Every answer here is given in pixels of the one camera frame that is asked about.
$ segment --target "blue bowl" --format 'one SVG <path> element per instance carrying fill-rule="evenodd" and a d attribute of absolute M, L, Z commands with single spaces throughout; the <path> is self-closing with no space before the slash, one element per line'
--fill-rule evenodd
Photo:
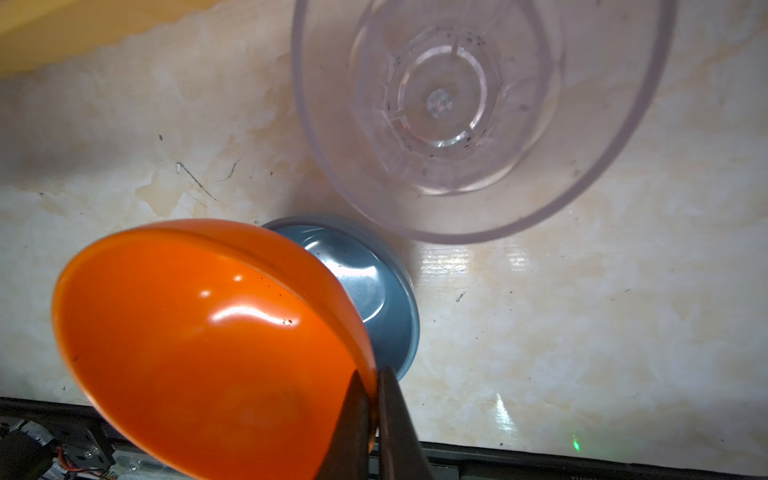
<path fill-rule="evenodd" d="M 317 256 L 344 286 L 368 330 L 376 368 L 400 380 L 419 346 L 419 311 L 405 267 L 373 232 L 344 217 L 287 217 L 265 225 Z"/>

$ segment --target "table surface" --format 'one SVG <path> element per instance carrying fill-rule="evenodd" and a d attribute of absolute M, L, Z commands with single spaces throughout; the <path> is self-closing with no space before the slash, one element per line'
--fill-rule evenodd
<path fill-rule="evenodd" d="M 572 205 L 478 245 L 386 236 L 422 317 L 422 440 L 768 475 L 768 2 L 679 13 L 644 122 Z M 359 219 L 304 140 L 292 14 L 229 0 L 0 81 L 0 395 L 87 402 L 49 306 L 99 237 Z"/>

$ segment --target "transparent container rim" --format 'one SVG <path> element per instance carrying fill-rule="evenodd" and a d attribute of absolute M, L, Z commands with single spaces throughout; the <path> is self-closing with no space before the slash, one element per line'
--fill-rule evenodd
<path fill-rule="evenodd" d="M 637 92 L 637 95 L 632 102 L 629 114 L 624 119 L 618 132 L 598 160 L 565 192 L 532 214 L 519 218 L 503 227 L 473 233 L 433 233 L 405 227 L 400 223 L 392 222 L 386 217 L 379 216 L 375 211 L 359 202 L 357 197 L 346 188 L 341 179 L 331 173 L 333 172 L 333 169 L 330 166 L 330 162 L 323 154 L 323 151 L 320 149 L 315 130 L 312 126 L 312 121 L 309 117 L 308 109 L 306 108 L 306 95 L 304 94 L 304 84 L 302 82 L 302 32 L 304 20 L 306 18 L 306 7 L 309 1 L 310 0 L 296 0 L 296 8 L 293 12 L 293 30 L 291 31 L 291 75 L 293 76 L 293 90 L 296 96 L 296 106 L 298 107 L 297 110 L 299 111 L 301 125 L 317 161 L 320 162 L 320 165 L 333 183 L 333 186 L 342 194 L 342 196 L 372 222 L 381 225 L 393 233 L 403 235 L 404 237 L 413 240 L 449 245 L 487 242 L 508 237 L 513 233 L 526 230 L 556 214 L 587 190 L 590 185 L 605 172 L 611 163 L 613 163 L 616 157 L 618 157 L 629 142 L 632 134 L 637 130 L 640 122 L 643 120 L 661 81 L 661 76 L 664 73 L 664 67 L 667 64 L 667 58 L 669 57 L 672 44 L 674 26 L 677 20 L 677 0 L 658 0 L 659 12 L 656 24 L 656 37 L 654 38 L 654 44 L 650 51 L 650 62 L 645 71 L 640 90 Z"/>

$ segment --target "clear plastic container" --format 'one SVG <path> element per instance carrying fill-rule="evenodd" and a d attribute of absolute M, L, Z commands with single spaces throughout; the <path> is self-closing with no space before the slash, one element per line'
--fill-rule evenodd
<path fill-rule="evenodd" d="M 371 220 L 436 243 L 528 228 L 621 152 L 667 60 L 675 2 L 298 0 L 296 103 Z"/>

